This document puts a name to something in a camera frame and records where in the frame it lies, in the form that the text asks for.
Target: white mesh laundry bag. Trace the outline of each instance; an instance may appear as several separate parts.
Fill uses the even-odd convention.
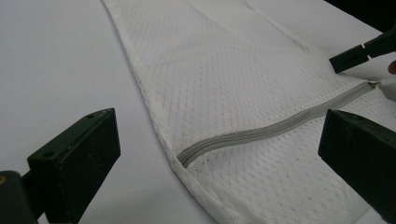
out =
[[[353,223],[369,205],[318,156],[328,108],[396,105],[244,0],[104,0],[176,175],[220,223]]]

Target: zipper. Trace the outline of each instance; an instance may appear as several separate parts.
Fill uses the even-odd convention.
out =
[[[381,81],[363,82],[323,104],[307,108],[273,125],[260,129],[224,134],[198,142],[178,154],[177,159],[185,168],[187,168],[190,163],[208,151],[264,140],[286,133],[300,127],[311,119],[325,116],[328,109],[340,109],[363,94],[379,88],[381,85]]]

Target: hand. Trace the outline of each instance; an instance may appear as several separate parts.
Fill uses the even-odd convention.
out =
[[[391,64],[388,66],[388,71],[389,71],[391,74],[396,75],[396,61],[394,61],[393,63],[391,63]]]

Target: white table surface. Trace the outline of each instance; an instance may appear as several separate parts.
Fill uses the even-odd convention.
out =
[[[319,0],[253,2],[329,57],[379,34]],[[386,77],[394,59],[346,73]],[[396,96],[390,88],[387,95]],[[121,157],[80,223],[216,223],[171,170],[102,3],[0,0],[0,170],[25,174],[30,154],[109,107],[117,113]],[[45,216],[39,222],[47,223]],[[358,223],[384,222],[371,210]]]

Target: white fabric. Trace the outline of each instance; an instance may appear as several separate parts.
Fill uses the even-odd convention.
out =
[[[323,118],[211,151],[187,169],[176,158],[207,138],[280,122],[363,80],[337,76],[321,52],[248,1],[104,2],[175,173],[217,221],[348,223],[366,211],[318,159]],[[373,111],[367,117],[396,130],[394,107],[381,92],[357,102],[346,110]]]

